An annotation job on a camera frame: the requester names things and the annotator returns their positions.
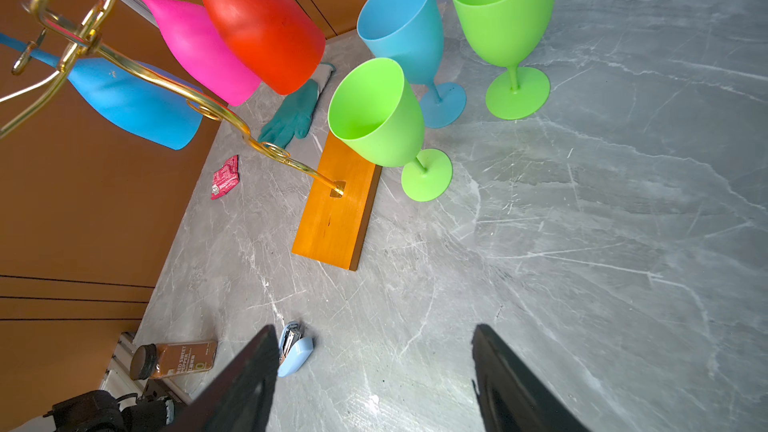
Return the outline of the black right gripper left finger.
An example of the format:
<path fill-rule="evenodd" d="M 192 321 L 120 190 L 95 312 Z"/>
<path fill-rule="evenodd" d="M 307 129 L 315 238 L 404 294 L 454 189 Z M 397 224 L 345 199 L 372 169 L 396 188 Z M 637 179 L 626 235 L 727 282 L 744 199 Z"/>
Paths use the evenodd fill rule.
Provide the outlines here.
<path fill-rule="evenodd" d="M 264 326 L 166 431 L 264 431 L 279 366 L 275 327 Z"/>

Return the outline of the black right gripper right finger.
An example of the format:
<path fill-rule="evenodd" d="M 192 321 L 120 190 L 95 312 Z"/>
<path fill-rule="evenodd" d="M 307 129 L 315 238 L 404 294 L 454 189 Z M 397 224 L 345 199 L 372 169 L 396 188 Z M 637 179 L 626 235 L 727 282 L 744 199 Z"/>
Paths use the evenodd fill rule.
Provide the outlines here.
<path fill-rule="evenodd" d="M 472 356 L 487 431 L 588 431 L 489 325 L 476 326 Z"/>

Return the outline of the green wine glass front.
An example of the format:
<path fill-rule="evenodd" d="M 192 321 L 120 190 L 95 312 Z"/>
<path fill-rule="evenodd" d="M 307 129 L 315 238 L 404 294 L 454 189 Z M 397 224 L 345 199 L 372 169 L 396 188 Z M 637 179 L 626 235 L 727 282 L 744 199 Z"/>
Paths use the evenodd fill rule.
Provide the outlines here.
<path fill-rule="evenodd" d="M 452 181 L 448 155 L 424 147 L 421 106 L 403 69 L 390 58 L 370 59 L 342 80 L 330 102 L 328 125 L 364 159 L 400 168 L 402 188 L 414 201 L 438 198 Z"/>

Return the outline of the green wine glass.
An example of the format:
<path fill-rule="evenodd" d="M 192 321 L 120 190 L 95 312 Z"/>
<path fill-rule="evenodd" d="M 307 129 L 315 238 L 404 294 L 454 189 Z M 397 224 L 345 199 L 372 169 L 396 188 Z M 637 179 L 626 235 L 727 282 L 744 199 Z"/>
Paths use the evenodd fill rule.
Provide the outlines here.
<path fill-rule="evenodd" d="M 550 81 L 535 68 L 522 67 L 542 39 L 555 0 L 452 0 L 468 44 L 484 61 L 506 71 L 488 87 L 492 115 L 518 120 L 547 101 Z"/>
<path fill-rule="evenodd" d="M 328 125 L 364 159 L 400 168 L 402 188 L 414 201 L 438 198 L 452 181 L 448 155 L 424 147 L 421 106 L 403 69 L 390 58 L 370 59 L 342 80 L 330 102 Z"/>

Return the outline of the red wine glass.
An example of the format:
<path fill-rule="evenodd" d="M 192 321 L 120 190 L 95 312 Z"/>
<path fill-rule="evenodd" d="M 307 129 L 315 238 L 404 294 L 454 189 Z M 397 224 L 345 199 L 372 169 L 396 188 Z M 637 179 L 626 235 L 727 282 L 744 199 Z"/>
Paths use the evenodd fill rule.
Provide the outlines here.
<path fill-rule="evenodd" d="M 272 90 L 289 95 L 321 62 L 322 30 L 294 0 L 202 0 L 228 48 Z"/>

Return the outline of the light blue wine glass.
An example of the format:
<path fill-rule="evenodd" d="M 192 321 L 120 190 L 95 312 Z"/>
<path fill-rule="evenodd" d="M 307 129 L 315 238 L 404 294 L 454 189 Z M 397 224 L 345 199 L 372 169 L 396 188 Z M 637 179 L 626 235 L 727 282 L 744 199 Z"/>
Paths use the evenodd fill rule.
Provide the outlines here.
<path fill-rule="evenodd" d="M 453 82 L 435 83 L 444 53 L 437 0 L 367 0 L 357 33 L 374 56 L 395 60 L 409 83 L 427 87 L 420 99 L 426 127 L 443 128 L 459 118 L 465 90 Z"/>

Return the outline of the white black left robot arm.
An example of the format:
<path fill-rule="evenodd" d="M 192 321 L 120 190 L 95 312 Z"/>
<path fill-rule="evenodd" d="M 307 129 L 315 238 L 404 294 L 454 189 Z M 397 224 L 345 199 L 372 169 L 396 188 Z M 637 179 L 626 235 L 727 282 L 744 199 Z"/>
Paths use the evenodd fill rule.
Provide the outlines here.
<path fill-rule="evenodd" d="M 52 417 L 56 431 L 161 431 L 176 417 L 176 402 L 168 396 L 118 398 L 108 391 L 93 390 L 59 402 L 44 414 Z"/>

